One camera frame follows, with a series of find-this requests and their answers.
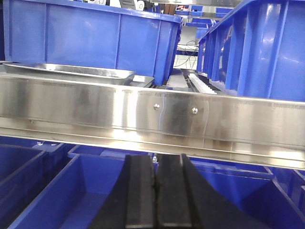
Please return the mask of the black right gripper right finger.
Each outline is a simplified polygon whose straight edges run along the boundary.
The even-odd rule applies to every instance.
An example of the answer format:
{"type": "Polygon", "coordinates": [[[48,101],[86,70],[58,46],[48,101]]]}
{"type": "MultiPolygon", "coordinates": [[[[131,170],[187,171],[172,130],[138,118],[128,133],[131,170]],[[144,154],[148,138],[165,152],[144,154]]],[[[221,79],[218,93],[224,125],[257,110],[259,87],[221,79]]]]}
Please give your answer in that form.
{"type": "Polygon", "coordinates": [[[157,219],[161,229],[270,229],[218,192],[186,155],[159,155],[157,219]]]}

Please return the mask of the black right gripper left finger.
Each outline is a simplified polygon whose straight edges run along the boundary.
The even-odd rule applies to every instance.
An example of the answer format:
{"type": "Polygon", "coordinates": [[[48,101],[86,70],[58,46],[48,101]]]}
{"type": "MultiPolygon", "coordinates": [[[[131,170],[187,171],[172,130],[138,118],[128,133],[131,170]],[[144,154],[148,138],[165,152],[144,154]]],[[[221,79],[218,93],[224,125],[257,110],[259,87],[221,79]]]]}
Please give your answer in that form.
{"type": "Polygon", "coordinates": [[[154,229],[155,189],[149,156],[127,155],[120,175],[91,221],[91,229],[154,229]]]}

